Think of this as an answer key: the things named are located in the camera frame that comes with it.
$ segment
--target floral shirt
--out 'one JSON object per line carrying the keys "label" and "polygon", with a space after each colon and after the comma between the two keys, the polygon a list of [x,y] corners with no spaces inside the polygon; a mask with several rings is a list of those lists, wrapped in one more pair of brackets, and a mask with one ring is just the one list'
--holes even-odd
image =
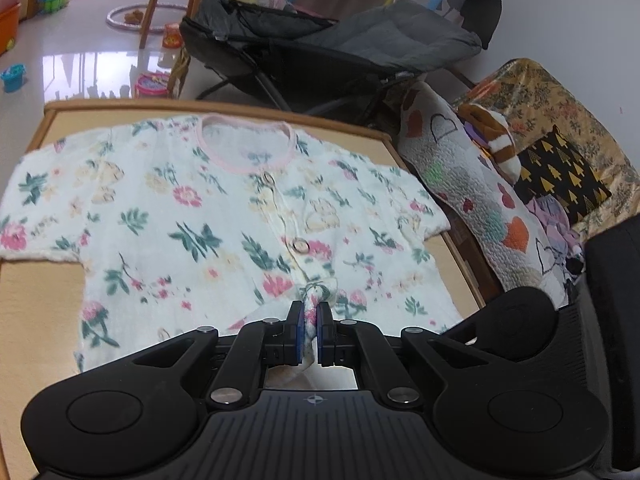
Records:
{"label": "floral shirt", "polygon": [[423,240],[449,227],[398,168],[285,123],[181,116],[27,154],[0,205],[0,258],[80,262],[80,369],[199,325],[236,333],[303,300],[336,319],[435,332],[460,316]]}

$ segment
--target hula hoop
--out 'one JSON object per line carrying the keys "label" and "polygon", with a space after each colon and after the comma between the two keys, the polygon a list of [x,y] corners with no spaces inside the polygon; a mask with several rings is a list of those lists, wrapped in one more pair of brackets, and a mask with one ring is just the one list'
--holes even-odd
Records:
{"label": "hula hoop", "polygon": [[[183,4],[160,4],[156,5],[156,9],[158,7],[162,7],[163,9],[178,9],[178,10],[187,10],[187,6]],[[107,25],[114,28],[119,28],[121,30],[131,30],[131,31],[139,31],[141,25],[132,25],[130,23],[117,22],[113,19],[114,14],[119,14],[120,12],[125,12],[126,10],[140,9],[145,8],[146,4],[137,4],[137,5],[124,5],[121,7],[116,7],[113,10],[110,10],[107,13],[106,22]],[[149,33],[151,34],[162,34],[164,32],[164,25],[154,25],[153,27],[149,27]]]}

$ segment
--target black pillow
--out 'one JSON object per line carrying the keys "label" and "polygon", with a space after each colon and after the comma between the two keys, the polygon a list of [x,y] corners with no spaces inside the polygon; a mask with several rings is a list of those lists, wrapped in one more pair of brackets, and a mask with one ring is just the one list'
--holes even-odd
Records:
{"label": "black pillow", "polygon": [[518,154],[522,170],[514,186],[524,202],[548,194],[556,197],[571,225],[600,206],[611,192],[554,124],[553,131]]}

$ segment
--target shirt sleeve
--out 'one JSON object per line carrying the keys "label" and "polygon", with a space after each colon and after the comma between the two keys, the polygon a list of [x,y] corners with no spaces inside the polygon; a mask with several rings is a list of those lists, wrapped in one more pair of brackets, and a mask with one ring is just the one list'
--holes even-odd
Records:
{"label": "shirt sleeve", "polygon": [[101,128],[21,158],[0,202],[0,259],[79,261],[111,150],[111,130]]}
{"label": "shirt sleeve", "polygon": [[451,228],[444,211],[412,174],[398,167],[373,165],[370,170],[386,186],[398,229],[416,244]]}

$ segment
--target neckline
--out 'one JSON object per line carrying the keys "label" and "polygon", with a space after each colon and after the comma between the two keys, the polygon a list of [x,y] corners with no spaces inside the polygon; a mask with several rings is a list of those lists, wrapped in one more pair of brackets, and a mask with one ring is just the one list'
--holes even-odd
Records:
{"label": "neckline", "polygon": [[[210,147],[202,133],[202,127],[207,123],[227,124],[228,126],[259,128],[261,126],[271,126],[274,129],[281,130],[288,138],[289,143],[285,153],[276,160],[270,160],[267,164],[261,164],[260,166],[247,166],[246,168],[229,164],[218,152]],[[268,122],[268,123],[256,123],[246,119],[240,119],[237,117],[229,117],[222,114],[207,114],[204,116],[198,116],[198,122],[196,124],[196,137],[200,149],[207,154],[209,160],[229,173],[236,174],[252,174],[265,170],[279,170],[286,166],[296,153],[296,145],[298,143],[298,135],[285,122]]]}

